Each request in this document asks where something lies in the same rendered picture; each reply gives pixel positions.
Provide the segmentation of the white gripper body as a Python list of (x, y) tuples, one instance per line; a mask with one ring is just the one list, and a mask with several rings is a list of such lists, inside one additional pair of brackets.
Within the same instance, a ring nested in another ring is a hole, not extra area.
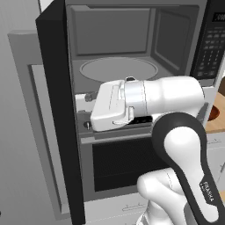
[(91, 113), (94, 131), (102, 132), (124, 127), (134, 119), (134, 108), (126, 105), (123, 80), (100, 85)]

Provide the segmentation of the black microwave door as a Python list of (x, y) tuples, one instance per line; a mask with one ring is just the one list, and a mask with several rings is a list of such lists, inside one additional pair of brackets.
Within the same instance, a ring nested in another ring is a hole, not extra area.
[(69, 71), (65, 0), (54, 0), (38, 16), (36, 26), (72, 225), (84, 225), (83, 186)]

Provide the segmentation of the grey microwave turntable plate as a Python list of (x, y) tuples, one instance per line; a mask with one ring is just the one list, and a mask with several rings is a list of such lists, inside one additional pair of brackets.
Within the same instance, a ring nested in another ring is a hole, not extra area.
[(158, 73), (158, 67), (152, 62), (137, 58), (107, 57), (84, 63), (80, 72), (83, 76), (99, 82), (125, 80), (128, 76), (147, 80)]

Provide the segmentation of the grey microwave oven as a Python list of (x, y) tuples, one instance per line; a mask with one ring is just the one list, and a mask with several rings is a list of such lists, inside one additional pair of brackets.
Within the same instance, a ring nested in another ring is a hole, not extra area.
[(147, 79), (193, 76), (215, 84), (225, 54), (225, 0), (68, 0), (71, 71), (78, 93), (104, 82), (83, 76), (91, 60), (128, 57), (152, 62)]

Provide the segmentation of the brown bowl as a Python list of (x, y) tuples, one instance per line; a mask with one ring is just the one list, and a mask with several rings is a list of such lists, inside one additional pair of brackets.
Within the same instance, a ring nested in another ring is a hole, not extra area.
[(208, 120), (215, 120), (220, 115), (220, 111), (216, 106), (213, 106), (209, 115)]

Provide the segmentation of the grey built-in oven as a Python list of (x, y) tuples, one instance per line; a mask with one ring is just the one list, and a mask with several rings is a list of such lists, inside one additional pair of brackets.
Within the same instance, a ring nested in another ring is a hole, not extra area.
[(140, 175), (167, 169), (154, 151), (150, 129), (152, 118), (137, 117), (128, 125), (105, 132), (84, 127), (91, 115), (77, 114), (83, 198), (101, 200), (137, 192)]

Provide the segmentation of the white drawer front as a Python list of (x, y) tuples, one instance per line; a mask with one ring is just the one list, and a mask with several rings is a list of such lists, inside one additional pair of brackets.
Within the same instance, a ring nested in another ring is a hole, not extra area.
[[(126, 205), (146, 204), (143, 208), (122, 211)], [(85, 225), (135, 225), (148, 205), (138, 192), (84, 203)]]

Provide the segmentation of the white cupboard run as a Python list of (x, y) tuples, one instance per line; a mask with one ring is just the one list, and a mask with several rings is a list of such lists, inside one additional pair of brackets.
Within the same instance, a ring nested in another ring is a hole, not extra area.
[(225, 191), (225, 132), (207, 134), (207, 161), (218, 190)]

